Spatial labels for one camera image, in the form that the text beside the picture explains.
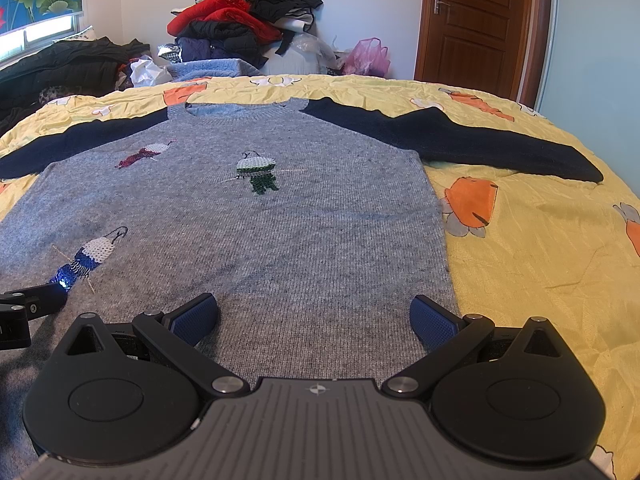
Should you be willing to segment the white plastic bag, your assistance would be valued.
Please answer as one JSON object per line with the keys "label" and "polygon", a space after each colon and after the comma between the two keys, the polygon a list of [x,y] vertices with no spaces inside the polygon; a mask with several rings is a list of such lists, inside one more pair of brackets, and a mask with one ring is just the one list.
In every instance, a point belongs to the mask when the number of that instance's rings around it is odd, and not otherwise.
{"label": "white plastic bag", "polygon": [[153,87],[172,81],[167,68],[156,65],[149,55],[143,55],[137,61],[131,62],[130,70],[130,80],[134,88]]}

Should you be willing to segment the brown wooden door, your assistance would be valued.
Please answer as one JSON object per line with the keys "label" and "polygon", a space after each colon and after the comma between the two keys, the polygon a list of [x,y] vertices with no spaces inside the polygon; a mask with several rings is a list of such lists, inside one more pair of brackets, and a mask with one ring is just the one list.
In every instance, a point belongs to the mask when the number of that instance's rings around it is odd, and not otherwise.
{"label": "brown wooden door", "polygon": [[533,106],[552,0],[422,0],[414,78]]}

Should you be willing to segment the light blue folded garment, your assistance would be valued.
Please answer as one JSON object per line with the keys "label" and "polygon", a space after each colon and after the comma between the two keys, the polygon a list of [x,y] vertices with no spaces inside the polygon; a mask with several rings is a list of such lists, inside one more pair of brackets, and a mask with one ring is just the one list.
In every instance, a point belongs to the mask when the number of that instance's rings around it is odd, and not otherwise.
{"label": "light blue folded garment", "polygon": [[173,81],[188,81],[215,77],[254,77],[259,70],[239,58],[212,58],[165,66]]}

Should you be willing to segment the yellow quilt with animal prints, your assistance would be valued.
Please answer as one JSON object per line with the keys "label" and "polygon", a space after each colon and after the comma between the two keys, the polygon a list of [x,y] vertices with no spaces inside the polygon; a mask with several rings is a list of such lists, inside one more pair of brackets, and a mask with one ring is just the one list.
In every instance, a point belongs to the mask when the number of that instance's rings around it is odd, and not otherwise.
{"label": "yellow quilt with animal prints", "polygon": [[[167,104],[264,104],[291,98],[398,115],[436,107],[465,126],[511,130],[575,145],[571,134],[524,105],[477,90],[374,77],[198,77],[187,82],[71,96],[45,105],[2,136],[10,154],[92,120],[140,117]],[[639,474],[639,201],[612,170],[598,184],[484,166],[429,164],[438,196],[462,218],[481,214],[480,234],[450,236],[460,309],[502,325],[550,318],[600,390],[606,422],[598,461],[612,476]]]}

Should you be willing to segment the pink plastic bag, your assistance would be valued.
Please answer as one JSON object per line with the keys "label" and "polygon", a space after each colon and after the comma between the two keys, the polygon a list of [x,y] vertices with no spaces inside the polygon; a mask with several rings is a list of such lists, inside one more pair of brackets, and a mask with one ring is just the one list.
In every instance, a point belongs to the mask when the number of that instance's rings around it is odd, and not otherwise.
{"label": "pink plastic bag", "polygon": [[390,69],[388,49],[376,37],[363,39],[347,55],[343,65],[344,75],[360,75],[384,78]]}

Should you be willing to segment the black clothes heap at window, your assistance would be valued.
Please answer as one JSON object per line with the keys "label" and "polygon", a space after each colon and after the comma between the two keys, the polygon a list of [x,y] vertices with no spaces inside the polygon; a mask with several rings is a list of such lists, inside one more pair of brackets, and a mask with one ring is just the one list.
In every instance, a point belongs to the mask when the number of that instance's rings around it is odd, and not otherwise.
{"label": "black clothes heap at window", "polygon": [[134,39],[114,44],[97,40],[61,40],[1,71],[1,131],[61,96],[105,96],[116,89],[119,73],[150,52]]}

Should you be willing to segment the glass sliding wardrobe door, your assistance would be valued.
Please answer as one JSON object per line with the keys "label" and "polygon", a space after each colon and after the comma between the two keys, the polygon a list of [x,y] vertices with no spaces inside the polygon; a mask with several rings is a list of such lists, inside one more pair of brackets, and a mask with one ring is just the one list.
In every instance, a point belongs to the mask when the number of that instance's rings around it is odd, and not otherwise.
{"label": "glass sliding wardrobe door", "polygon": [[553,0],[536,110],[639,191],[639,0]]}

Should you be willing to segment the grey knit sweater navy sleeves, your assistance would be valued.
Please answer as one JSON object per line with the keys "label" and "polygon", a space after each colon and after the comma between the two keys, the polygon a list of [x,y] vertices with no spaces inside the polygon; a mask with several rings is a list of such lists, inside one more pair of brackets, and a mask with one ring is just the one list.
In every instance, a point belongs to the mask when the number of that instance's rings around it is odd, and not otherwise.
{"label": "grey knit sweater navy sleeves", "polygon": [[[398,117],[330,99],[171,105],[90,122],[6,156],[35,170],[1,223],[1,295],[58,283],[58,313],[1,350],[6,479],[599,479],[591,456],[509,466],[449,441],[383,382],[426,356],[409,307],[457,316],[446,235],[480,234],[438,197],[424,162],[598,183],[570,146],[465,127],[439,110]],[[171,448],[87,466],[39,454],[23,406],[79,315],[129,323],[201,294],[218,306],[196,348],[247,381]]]}

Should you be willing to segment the pile of red black clothes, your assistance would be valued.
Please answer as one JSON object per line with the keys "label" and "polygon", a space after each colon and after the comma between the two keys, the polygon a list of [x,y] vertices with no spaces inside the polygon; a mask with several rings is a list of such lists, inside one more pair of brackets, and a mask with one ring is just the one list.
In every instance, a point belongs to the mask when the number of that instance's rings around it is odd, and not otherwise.
{"label": "pile of red black clothes", "polygon": [[238,58],[261,68],[268,47],[277,44],[277,54],[285,54],[322,6],[322,0],[194,0],[174,12],[166,30],[185,61]]}

